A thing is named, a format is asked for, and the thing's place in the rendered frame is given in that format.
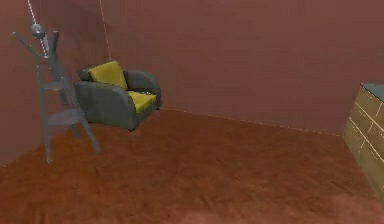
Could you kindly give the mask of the yellow seat cushion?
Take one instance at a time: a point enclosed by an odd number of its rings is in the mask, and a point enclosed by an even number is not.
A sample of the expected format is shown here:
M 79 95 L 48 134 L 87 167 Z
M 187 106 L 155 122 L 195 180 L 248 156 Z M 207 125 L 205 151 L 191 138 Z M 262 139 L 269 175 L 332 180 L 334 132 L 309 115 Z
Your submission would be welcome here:
M 151 105 L 156 104 L 156 96 L 154 94 L 139 93 L 128 91 L 128 95 L 132 98 L 136 113 L 140 114 Z

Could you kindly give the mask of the yellow back cushion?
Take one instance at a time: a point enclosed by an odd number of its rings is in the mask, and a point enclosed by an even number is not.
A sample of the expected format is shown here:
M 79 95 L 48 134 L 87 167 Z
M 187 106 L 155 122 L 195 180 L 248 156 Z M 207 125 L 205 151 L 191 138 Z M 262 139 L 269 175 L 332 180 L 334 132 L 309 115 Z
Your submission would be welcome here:
M 110 61 L 91 68 L 88 73 L 93 81 L 128 89 L 124 72 L 117 61 Z

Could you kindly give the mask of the grey ladder shelf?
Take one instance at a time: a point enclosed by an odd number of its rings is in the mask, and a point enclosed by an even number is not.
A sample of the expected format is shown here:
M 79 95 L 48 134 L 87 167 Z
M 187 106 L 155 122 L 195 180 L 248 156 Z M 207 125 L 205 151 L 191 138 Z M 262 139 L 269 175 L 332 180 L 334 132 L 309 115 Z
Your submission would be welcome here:
M 100 151 L 100 146 L 91 130 L 88 121 L 85 118 L 83 110 L 80 108 L 75 92 L 70 86 L 67 75 L 61 66 L 56 47 L 59 40 L 59 32 L 54 31 L 52 33 L 51 40 L 49 41 L 49 50 L 46 54 L 42 54 L 35 50 L 31 44 L 29 44 L 18 33 L 13 32 L 12 35 L 19 40 L 24 47 L 32 54 L 34 60 L 34 67 L 36 71 L 36 81 L 39 93 L 40 113 L 42 119 L 42 132 L 45 146 L 46 160 L 48 163 L 52 162 L 52 153 L 49 138 L 49 128 L 59 126 L 71 126 L 73 132 L 79 135 L 77 124 L 81 124 L 86 131 L 89 139 L 92 142 L 93 148 L 96 152 Z M 41 63 L 45 61 L 48 65 L 49 71 L 53 77 L 53 80 L 48 83 L 44 83 L 42 80 Z M 63 102 L 64 109 L 53 114 L 47 113 L 47 107 L 45 105 L 45 94 L 47 91 L 56 91 L 60 99 Z

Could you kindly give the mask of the small grey round object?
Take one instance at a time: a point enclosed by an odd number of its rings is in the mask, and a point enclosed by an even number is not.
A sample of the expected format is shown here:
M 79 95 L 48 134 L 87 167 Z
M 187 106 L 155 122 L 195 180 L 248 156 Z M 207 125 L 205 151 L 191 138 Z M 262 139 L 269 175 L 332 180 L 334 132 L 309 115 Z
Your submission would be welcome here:
M 32 25 L 31 32 L 36 39 L 43 39 L 46 35 L 46 31 L 43 26 L 37 23 Z

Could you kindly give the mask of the tan wooden chest of drawers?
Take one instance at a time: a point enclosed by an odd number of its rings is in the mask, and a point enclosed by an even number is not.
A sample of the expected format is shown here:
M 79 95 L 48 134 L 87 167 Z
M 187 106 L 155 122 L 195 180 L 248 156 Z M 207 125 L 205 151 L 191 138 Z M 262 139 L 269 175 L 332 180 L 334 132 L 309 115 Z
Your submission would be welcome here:
M 360 85 L 343 139 L 384 205 L 384 84 Z

